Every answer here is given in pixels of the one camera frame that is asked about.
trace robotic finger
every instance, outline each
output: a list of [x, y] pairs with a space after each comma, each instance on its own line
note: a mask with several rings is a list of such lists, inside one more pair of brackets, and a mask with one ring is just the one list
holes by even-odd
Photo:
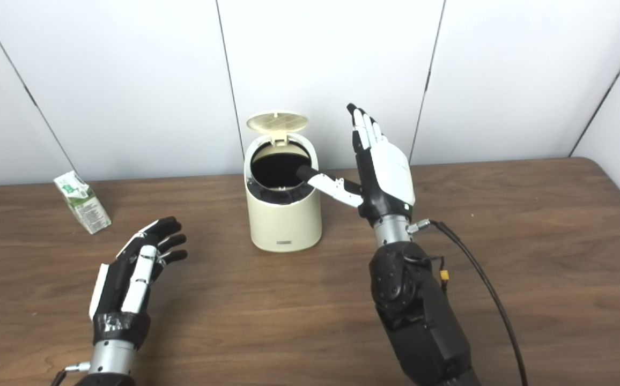
[[308, 185], [317, 188], [344, 204], [359, 207], [363, 203], [360, 185], [352, 181], [337, 179], [329, 174], [320, 173], [306, 165], [300, 166], [296, 175], [308, 183]]

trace open lid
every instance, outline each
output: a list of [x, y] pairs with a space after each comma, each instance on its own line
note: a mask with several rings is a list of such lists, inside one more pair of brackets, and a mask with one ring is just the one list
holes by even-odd
[[282, 134], [304, 129], [308, 119], [292, 112], [266, 112], [253, 115], [246, 124], [251, 130], [263, 134]]

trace trash can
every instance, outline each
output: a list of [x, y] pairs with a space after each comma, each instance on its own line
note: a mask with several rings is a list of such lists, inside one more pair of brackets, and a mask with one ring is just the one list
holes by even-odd
[[320, 193], [296, 176], [301, 165], [318, 168], [315, 148], [296, 134], [308, 119], [268, 112], [247, 125], [262, 134], [248, 147], [243, 167], [253, 244], [271, 252], [312, 247], [322, 236]]

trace wood grain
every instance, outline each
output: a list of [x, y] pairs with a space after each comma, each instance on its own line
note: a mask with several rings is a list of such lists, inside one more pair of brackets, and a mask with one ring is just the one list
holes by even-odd
[[[415, 166], [413, 176], [416, 217], [444, 220], [496, 286], [530, 383], [620, 384], [620, 191], [603, 171], [577, 158]], [[52, 184], [0, 187], [0, 385], [48, 385], [61, 367], [89, 359], [99, 264], [169, 215], [183, 223], [190, 257], [153, 288], [139, 384], [411, 384], [374, 312], [374, 240], [352, 208], [323, 197], [320, 243], [271, 254], [249, 239], [240, 175], [92, 186], [114, 222], [96, 235]], [[483, 383], [519, 384], [475, 271], [435, 231], [417, 241], [449, 257], [449, 298]]]

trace prosthetic hand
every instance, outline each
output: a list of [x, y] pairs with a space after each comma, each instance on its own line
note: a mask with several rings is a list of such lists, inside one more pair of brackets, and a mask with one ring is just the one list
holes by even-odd
[[96, 281], [89, 316], [93, 322], [93, 357], [65, 367], [53, 386], [67, 372], [88, 371], [77, 386], [135, 386], [131, 378], [136, 351], [148, 335], [146, 312], [150, 285], [171, 262], [181, 261], [186, 251], [170, 251], [186, 237], [174, 217], [156, 220], [138, 231], [112, 264], [102, 264]]
[[408, 158], [361, 108], [351, 103], [348, 110], [361, 186], [307, 166], [298, 176], [357, 207], [374, 228], [372, 298], [406, 376], [418, 386], [479, 386], [469, 343], [445, 296], [447, 271], [440, 269], [441, 287], [432, 274], [432, 261], [441, 257], [428, 256], [412, 241], [430, 222], [410, 224], [415, 192]]

